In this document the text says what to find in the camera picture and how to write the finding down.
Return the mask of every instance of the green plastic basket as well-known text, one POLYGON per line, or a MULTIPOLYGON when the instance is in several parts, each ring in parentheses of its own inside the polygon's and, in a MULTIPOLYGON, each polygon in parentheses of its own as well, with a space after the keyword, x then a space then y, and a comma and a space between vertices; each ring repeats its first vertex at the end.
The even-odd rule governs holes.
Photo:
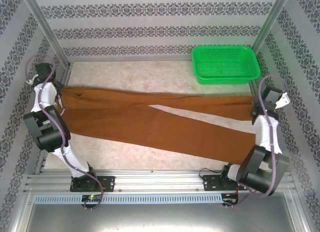
POLYGON ((197 46, 191 56, 200 84, 245 84, 261 73, 254 52, 247 46, 197 46))

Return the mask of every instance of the fabric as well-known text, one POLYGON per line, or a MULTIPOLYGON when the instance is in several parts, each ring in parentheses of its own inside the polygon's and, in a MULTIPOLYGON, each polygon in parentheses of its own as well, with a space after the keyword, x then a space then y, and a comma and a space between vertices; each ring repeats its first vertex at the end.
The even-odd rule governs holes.
POLYGON ((250 120, 252 96, 189 96, 65 87, 62 118, 75 134, 240 164, 255 135, 177 116, 149 105, 250 120))

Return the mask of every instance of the floral wall pattern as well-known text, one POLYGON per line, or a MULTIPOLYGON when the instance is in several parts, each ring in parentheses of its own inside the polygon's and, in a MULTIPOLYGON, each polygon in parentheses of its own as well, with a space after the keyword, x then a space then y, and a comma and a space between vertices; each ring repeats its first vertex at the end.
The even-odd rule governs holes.
POLYGON ((37 0, 70 61, 252 45, 275 0, 37 0))
MULTIPOLYGON (((312 231, 320 231, 319 3, 288 0, 257 55, 262 76, 278 74, 289 86, 279 131, 312 231)), ((277 79, 267 82, 283 88, 277 79)))
MULTIPOLYGON (((26 60, 35 53, 54 57, 57 79, 60 65, 45 35, 23 0, 0 0, 0 232, 10 226, 12 215, 25 185, 25 175, 33 174, 40 150, 23 122, 34 103, 32 88, 25 83, 26 60)), ((28 67, 31 78, 36 63, 50 62, 37 57, 28 67)))

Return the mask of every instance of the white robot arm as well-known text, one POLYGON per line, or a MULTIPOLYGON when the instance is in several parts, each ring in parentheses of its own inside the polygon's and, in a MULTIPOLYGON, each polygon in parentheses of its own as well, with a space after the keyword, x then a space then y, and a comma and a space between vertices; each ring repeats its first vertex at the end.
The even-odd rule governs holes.
POLYGON ((78 155, 74 147, 70 143, 71 135, 70 132, 56 110, 55 98, 58 94, 57 89, 62 88, 62 84, 58 83, 54 78, 50 82, 46 83, 42 92, 40 102, 38 101, 38 94, 41 90, 44 80, 51 72, 51 66, 48 63, 41 63, 35 66, 38 76, 32 81, 32 86, 34 88, 36 98, 34 101, 31 113, 24 115, 23 119, 28 127, 36 145, 41 150, 47 150, 58 156, 71 171, 71 185, 76 188, 76 191, 94 191, 98 184, 92 178, 84 175, 82 172, 89 173, 90 175, 97 177, 93 168, 78 155), (82 172, 75 170, 70 167, 65 161, 62 155, 62 136, 58 131, 54 123, 41 111, 39 104, 54 118, 54 120, 63 129, 66 144, 63 149, 65 158, 67 161, 75 168, 81 170, 82 172))
MULTIPOLYGON (((273 190, 276 190, 281 178, 289 166, 289 158, 282 155, 278 144, 277 126, 279 116, 275 110, 290 103, 287 93, 275 87, 267 86, 263 92, 268 117, 272 126, 274 153, 276 158, 276 177, 273 190)), ((272 164, 270 126, 260 102, 257 98, 253 101, 252 124, 255 130, 255 145, 241 165, 228 165, 227 177, 239 184, 246 185, 259 192, 265 193, 271 186, 272 164)))

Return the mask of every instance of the marble floor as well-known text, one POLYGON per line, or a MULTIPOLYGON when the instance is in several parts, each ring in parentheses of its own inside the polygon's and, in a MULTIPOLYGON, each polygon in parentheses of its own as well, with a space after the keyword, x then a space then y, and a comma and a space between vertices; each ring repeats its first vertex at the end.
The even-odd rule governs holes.
MULTIPOLYGON (((191 61, 75 62, 68 84, 140 92, 196 95, 251 94, 248 84, 198 84, 191 61)), ((180 116, 254 133, 250 121, 241 122, 158 105, 154 107, 180 116)), ((199 170, 204 167, 220 169, 226 164, 212 159, 75 134, 71 135, 71 142, 77 152, 95 169, 199 170)), ((49 153, 44 168, 64 169, 66 166, 59 158, 49 153)))

